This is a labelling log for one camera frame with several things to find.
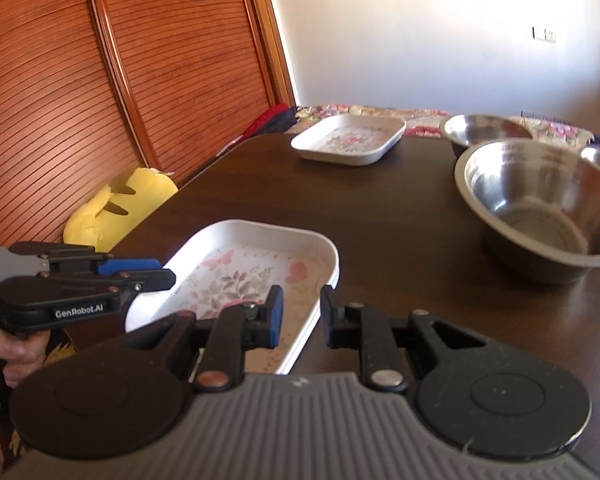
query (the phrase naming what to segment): white wall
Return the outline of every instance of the white wall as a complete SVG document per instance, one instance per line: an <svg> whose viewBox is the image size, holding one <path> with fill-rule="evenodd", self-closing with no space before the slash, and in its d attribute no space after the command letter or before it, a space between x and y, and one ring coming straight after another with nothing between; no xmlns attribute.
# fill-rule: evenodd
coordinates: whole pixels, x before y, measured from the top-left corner
<svg viewBox="0 0 600 480"><path fill-rule="evenodd" d="M600 132L600 0L274 0L299 104L559 116ZM549 28L557 43L535 41Z"/></svg>

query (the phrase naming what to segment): white tray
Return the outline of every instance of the white tray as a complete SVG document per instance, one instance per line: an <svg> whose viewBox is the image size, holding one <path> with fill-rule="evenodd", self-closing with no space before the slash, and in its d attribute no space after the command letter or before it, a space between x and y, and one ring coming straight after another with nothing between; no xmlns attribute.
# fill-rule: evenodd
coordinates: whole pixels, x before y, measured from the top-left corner
<svg viewBox="0 0 600 480"><path fill-rule="evenodd" d="M224 306L264 302L271 285L284 291L280 344L247 352L246 370L286 374L320 317L323 285L338 283L335 245L312 231L225 220L194 234L164 266L176 275L171 290L139 294L129 307L130 332L177 310L215 317Z"/></svg>
<svg viewBox="0 0 600 480"><path fill-rule="evenodd" d="M400 140L403 120L342 114L327 117L291 140L304 158L366 166L379 160Z"/></svg>

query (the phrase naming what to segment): circular pad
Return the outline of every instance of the circular pad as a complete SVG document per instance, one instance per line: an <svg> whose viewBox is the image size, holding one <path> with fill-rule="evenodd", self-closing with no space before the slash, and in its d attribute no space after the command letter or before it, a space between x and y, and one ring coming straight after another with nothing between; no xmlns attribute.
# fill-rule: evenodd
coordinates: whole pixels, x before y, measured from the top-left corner
<svg viewBox="0 0 600 480"><path fill-rule="evenodd" d="M587 391L574 376L504 346L447 350L417 386L415 403L446 441L500 460L563 450L590 414Z"/></svg>
<svg viewBox="0 0 600 480"><path fill-rule="evenodd" d="M494 415L528 415L542 406L544 390L522 375L491 374L475 381L471 398Z"/></svg>
<svg viewBox="0 0 600 480"><path fill-rule="evenodd" d="M11 396L25 442L74 460L119 456L157 440L176 423L185 387L148 352L87 352L42 368Z"/></svg>

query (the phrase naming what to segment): gray grip surface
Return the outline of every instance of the gray grip surface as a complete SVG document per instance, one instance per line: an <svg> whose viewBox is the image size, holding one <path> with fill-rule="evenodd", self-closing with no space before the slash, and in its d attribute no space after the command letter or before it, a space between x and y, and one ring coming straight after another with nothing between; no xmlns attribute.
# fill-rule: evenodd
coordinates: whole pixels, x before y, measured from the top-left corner
<svg viewBox="0 0 600 480"><path fill-rule="evenodd" d="M93 462L30 452L4 478L593 480L597 476L568 453L529 463L463 454L430 434L403 397L374 393L347 373L305 378L250 375L233 391L199 396L170 434L143 450Z"/></svg>

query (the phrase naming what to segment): yellow cushion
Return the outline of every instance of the yellow cushion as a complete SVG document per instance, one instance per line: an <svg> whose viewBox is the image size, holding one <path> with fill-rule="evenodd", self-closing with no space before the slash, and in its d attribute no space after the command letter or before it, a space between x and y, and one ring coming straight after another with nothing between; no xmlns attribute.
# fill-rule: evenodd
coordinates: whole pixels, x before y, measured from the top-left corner
<svg viewBox="0 0 600 480"><path fill-rule="evenodd" d="M126 186L135 193L113 192L105 186L72 214L62 234L64 243L90 245L106 253L178 190L173 180L152 168L137 168Z"/></svg>

